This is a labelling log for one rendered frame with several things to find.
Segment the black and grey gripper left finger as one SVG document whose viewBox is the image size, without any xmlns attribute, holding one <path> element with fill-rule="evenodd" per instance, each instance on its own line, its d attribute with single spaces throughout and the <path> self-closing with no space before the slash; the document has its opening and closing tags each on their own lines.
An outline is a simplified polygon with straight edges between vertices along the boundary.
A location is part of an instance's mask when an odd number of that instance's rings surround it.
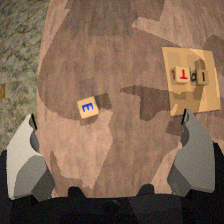
<svg viewBox="0 0 224 224">
<path fill-rule="evenodd" d="M 52 198 L 55 181 L 38 153 L 36 130 L 34 115 L 27 115 L 0 155 L 0 224 L 16 224 L 31 206 Z"/>
</svg>

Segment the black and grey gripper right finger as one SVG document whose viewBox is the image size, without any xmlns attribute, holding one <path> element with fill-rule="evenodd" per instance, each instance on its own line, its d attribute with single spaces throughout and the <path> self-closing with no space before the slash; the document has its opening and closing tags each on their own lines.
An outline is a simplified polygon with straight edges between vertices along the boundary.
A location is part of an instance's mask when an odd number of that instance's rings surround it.
<svg viewBox="0 0 224 224">
<path fill-rule="evenodd" d="M 180 139 L 167 183 L 174 195 L 198 204 L 212 224 L 224 224 L 224 155 L 196 116 L 185 109 Z"/>
</svg>

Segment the tan square mat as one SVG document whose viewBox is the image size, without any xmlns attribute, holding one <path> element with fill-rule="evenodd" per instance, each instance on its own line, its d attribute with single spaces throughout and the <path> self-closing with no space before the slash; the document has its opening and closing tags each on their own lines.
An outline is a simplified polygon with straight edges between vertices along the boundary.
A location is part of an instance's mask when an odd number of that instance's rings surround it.
<svg viewBox="0 0 224 224">
<path fill-rule="evenodd" d="M 170 116 L 182 115 L 187 108 L 193 113 L 221 109 L 212 51 L 175 47 L 161 47 L 161 50 L 167 79 Z M 190 72 L 197 68 L 207 70 L 209 85 L 191 86 L 191 78 L 189 84 L 171 84 L 170 69 L 175 66 L 189 67 Z"/>
</svg>

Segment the wooden letter block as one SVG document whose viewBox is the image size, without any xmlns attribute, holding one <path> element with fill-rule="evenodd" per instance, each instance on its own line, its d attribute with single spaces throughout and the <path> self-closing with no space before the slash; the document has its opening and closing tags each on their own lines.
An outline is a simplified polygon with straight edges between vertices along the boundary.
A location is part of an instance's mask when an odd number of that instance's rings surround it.
<svg viewBox="0 0 224 224">
<path fill-rule="evenodd" d="M 95 97 L 89 97 L 77 102 L 82 118 L 90 117 L 100 113 Z"/>
<path fill-rule="evenodd" d="M 189 67 L 175 66 L 170 69 L 171 84 L 185 85 L 190 83 Z"/>
<path fill-rule="evenodd" d="M 206 86 L 209 85 L 208 71 L 195 69 L 190 72 L 191 86 Z"/>
</svg>

